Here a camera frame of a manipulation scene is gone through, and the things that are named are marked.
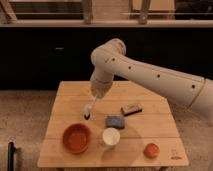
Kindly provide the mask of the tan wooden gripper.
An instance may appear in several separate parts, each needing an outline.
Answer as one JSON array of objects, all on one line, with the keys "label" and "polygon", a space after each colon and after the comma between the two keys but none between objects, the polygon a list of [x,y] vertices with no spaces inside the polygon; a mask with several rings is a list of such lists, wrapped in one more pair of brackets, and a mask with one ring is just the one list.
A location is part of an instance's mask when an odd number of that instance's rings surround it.
[{"label": "tan wooden gripper", "polygon": [[91,93],[94,97],[102,99],[111,88],[111,84],[91,83]]}]

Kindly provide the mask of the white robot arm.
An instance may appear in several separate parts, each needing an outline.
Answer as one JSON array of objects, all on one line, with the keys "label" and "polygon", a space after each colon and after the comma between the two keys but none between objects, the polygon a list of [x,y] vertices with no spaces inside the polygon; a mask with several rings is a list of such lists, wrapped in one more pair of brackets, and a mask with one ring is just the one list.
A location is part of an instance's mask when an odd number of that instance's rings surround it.
[{"label": "white robot arm", "polygon": [[93,96],[103,98],[117,75],[201,115],[213,125],[213,80],[130,59],[120,39],[111,39],[95,48],[91,62]]}]

